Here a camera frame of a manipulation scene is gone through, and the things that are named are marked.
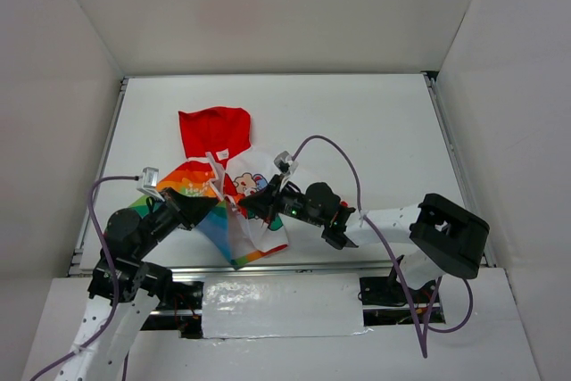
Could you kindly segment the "rainbow hooded kids jacket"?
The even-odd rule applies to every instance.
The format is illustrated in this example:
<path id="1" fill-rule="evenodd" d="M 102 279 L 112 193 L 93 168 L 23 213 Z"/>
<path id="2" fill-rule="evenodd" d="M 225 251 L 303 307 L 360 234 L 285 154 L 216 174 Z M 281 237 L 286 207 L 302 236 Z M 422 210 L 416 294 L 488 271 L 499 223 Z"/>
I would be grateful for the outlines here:
<path id="1" fill-rule="evenodd" d="M 236 269 L 289 245 L 279 217 L 270 223 L 238 206 L 263 190 L 277 174 L 274 156 L 252 145 L 249 112 L 211 107 L 180 112 L 179 129 L 186 161 L 156 184 L 187 197 L 218 197 L 218 205 L 196 227 Z"/>

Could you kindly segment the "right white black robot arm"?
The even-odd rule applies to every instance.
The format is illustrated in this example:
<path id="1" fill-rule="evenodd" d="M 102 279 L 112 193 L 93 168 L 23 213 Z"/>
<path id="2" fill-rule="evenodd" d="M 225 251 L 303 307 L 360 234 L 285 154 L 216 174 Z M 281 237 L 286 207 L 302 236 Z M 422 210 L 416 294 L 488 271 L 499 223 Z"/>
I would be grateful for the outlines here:
<path id="1" fill-rule="evenodd" d="M 237 205 L 249 217 L 268 226 L 279 216 L 312 225 L 336 250 L 383 242 L 415 245 L 414 253 L 397 257 L 388 277 L 361 280 L 365 305 L 402 307 L 412 297 L 426 296 L 439 277 L 476 278 L 490 231 L 483 219 L 439 194 L 425 195 L 418 205 L 357 211 L 324 182 L 302 191 L 280 174 L 262 183 L 245 173 L 233 185 Z"/>

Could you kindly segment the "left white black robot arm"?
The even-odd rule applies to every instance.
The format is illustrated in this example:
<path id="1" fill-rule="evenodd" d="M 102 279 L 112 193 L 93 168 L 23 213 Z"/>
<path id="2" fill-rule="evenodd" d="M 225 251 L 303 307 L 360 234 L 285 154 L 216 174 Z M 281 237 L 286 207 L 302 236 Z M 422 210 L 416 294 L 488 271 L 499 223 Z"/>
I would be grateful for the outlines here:
<path id="1" fill-rule="evenodd" d="M 33 377 L 56 369 L 58 380 L 115 379 L 150 313 L 178 301 L 172 271 L 145 261 L 145 256 L 177 229 L 196 227 L 218 203 L 215 197 L 189 197 L 167 187 L 139 205 L 114 212 L 96 230 L 101 258 L 92 271 L 70 350 Z"/>

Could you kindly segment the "white foil-taped cover panel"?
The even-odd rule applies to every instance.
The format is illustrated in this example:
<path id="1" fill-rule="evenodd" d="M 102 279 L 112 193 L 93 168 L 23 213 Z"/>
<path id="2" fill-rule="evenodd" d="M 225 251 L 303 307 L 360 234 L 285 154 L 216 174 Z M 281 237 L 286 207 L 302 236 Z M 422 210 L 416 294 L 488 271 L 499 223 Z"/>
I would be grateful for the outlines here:
<path id="1" fill-rule="evenodd" d="M 259 339 L 360 335 L 355 274 L 221 276 L 204 281 L 203 336 Z"/>

